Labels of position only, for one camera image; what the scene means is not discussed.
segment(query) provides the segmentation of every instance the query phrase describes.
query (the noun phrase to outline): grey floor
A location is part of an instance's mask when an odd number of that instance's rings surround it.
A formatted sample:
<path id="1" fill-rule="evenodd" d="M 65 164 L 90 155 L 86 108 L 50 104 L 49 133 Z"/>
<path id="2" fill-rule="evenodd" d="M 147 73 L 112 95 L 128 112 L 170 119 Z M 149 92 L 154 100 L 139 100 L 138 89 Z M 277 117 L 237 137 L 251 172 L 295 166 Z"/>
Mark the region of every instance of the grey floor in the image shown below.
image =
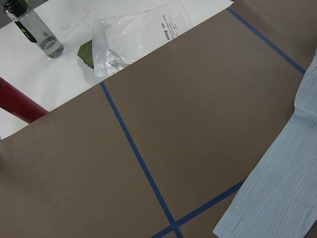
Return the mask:
<path id="1" fill-rule="evenodd" d="M 48 0 L 29 0 L 29 6 L 32 8 L 36 8 L 37 6 L 45 3 Z M 6 13 L 3 12 L 3 6 L 0 5 L 0 28 L 11 22 L 10 18 L 7 17 Z"/>

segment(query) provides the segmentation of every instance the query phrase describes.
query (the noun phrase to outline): red tube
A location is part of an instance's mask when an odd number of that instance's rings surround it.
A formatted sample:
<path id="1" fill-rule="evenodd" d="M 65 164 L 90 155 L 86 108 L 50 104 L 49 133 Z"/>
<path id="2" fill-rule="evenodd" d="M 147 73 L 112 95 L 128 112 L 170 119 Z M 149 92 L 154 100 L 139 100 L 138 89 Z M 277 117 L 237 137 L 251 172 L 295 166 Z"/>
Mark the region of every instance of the red tube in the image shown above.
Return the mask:
<path id="1" fill-rule="evenodd" d="M 49 113 L 1 77 L 0 107 L 27 123 L 32 123 Z"/>

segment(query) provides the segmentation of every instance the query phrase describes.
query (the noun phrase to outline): black label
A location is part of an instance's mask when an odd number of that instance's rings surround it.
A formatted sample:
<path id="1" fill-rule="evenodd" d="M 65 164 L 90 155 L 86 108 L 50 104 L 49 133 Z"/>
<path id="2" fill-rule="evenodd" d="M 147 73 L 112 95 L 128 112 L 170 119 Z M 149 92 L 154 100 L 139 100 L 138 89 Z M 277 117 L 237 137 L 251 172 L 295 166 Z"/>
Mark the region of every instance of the black label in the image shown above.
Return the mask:
<path id="1" fill-rule="evenodd" d="M 15 21 L 15 24 L 20 28 L 23 34 L 30 40 L 30 42 L 37 43 L 37 40 L 32 36 L 32 34 L 22 25 L 21 22 Z"/>

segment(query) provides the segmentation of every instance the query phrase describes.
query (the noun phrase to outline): bottle label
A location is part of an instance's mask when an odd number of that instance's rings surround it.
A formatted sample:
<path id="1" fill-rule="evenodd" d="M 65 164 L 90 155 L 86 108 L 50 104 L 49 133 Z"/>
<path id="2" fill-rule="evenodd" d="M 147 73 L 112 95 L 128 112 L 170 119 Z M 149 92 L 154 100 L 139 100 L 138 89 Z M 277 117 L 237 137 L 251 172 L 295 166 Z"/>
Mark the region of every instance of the bottle label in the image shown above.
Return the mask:
<path id="1" fill-rule="evenodd" d="M 26 36 L 26 38 L 29 39 L 30 42 L 37 43 L 37 40 L 34 38 L 34 36 L 32 36 L 28 29 L 26 29 L 23 24 L 19 22 L 18 18 L 14 14 L 10 13 L 8 10 L 6 10 L 5 12 L 8 17 L 10 17 L 11 20 L 14 21 L 14 23 L 20 28 L 22 33 Z"/>

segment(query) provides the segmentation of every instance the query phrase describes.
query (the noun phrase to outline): white table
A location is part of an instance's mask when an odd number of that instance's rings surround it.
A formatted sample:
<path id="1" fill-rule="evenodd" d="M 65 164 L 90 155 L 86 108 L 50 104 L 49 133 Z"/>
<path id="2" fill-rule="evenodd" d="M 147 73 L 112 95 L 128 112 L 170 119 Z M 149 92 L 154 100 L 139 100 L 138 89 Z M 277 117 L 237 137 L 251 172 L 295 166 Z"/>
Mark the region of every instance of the white table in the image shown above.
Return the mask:
<path id="1" fill-rule="evenodd" d="M 142 12 L 171 0 L 49 0 L 35 9 L 64 44 L 64 54 L 50 59 L 21 34 L 14 23 L 0 29 L 0 76 L 51 111 L 103 78 L 95 77 L 77 57 L 91 39 L 95 19 Z M 180 0 L 194 26 L 232 4 L 230 0 Z M 0 108 L 0 136 L 8 137 L 27 123 Z"/>

